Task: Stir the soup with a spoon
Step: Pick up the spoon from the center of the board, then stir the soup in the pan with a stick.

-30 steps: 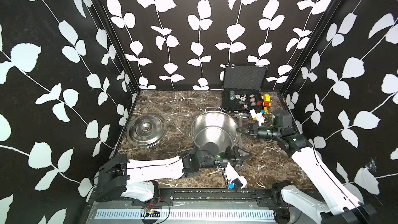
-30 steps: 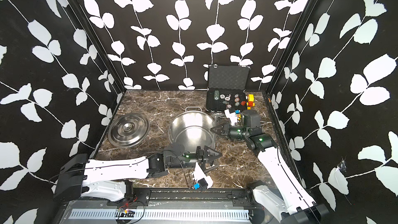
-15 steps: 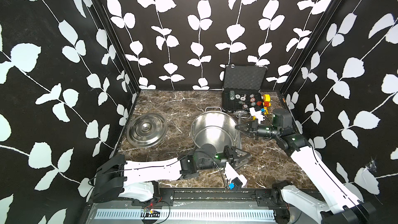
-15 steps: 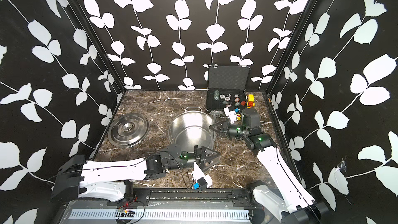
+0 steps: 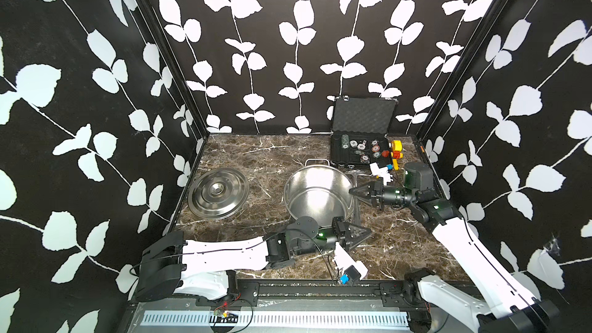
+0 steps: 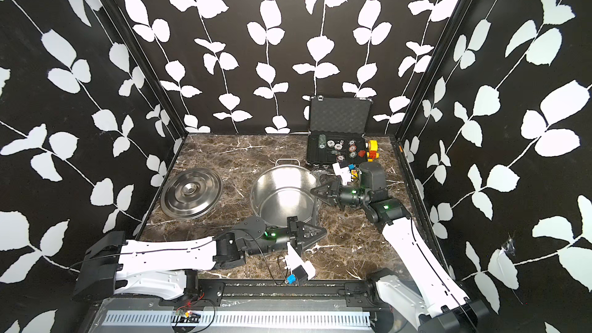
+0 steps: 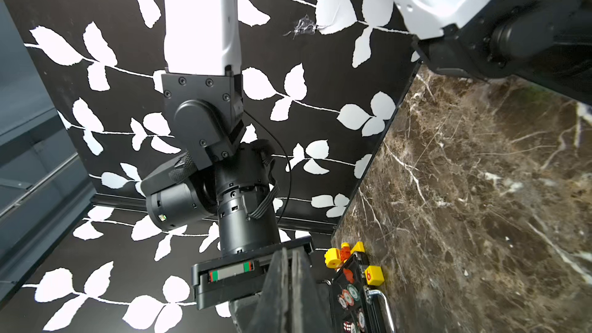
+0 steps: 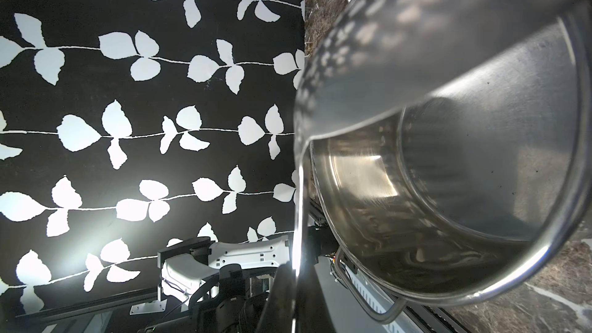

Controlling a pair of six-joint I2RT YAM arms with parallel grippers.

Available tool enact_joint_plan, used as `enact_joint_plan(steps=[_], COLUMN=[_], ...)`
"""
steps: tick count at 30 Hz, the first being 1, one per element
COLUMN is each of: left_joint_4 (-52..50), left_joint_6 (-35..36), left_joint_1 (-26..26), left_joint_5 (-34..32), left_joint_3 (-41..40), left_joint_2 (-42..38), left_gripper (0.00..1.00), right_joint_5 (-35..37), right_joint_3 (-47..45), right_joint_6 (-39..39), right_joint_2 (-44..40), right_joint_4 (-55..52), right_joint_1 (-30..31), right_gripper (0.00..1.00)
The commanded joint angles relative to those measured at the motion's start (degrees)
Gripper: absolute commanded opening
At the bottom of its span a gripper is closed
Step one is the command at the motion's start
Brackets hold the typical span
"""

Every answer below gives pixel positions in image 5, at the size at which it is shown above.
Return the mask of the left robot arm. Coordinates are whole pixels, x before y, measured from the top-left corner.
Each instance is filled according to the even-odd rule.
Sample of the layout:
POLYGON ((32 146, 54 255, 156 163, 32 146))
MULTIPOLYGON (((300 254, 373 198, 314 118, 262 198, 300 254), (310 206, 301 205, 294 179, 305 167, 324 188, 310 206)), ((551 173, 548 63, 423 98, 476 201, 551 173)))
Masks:
POLYGON ((239 294, 238 270, 287 268, 297 256, 326 252, 334 254, 336 264, 329 270, 330 278, 341 285, 356 283, 368 269, 354 261, 349 251, 371 235, 369 228, 341 217, 322 228, 308 216, 293 220, 280 231, 248 240, 202 242, 173 231, 146 248, 140 263, 131 268, 131 275, 138 278, 134 300, 154 302, 186 294, 216 302, 239 294))

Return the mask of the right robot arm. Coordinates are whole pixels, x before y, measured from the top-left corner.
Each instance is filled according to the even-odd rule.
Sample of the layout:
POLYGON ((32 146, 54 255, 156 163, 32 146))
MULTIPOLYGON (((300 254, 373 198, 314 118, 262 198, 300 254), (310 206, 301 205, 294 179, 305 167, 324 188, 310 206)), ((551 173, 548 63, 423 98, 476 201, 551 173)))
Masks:
POLYGON ((444 310, 472 332, 557 332, 561 313, 542 301, 495 259, 459 210, 436 187, 433 170, 421 162, 404 166, 401 186, 380 180, 350 189, 376 208, 402 207, 456 259, 481 297, 475 298, 428 272, 408 275, 411 294, 444 310))

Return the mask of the stainless steel pot lid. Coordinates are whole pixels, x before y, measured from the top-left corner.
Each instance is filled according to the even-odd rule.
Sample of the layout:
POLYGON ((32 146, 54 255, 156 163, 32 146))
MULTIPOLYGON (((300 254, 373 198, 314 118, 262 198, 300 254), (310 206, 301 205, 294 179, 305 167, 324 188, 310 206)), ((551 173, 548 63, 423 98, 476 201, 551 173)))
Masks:
POLYGON ((247 177, 234 168, 219 168, 197 178, 188 191, 192 214, 205 220, 233 216, 245 205, 250 192, 247 177))

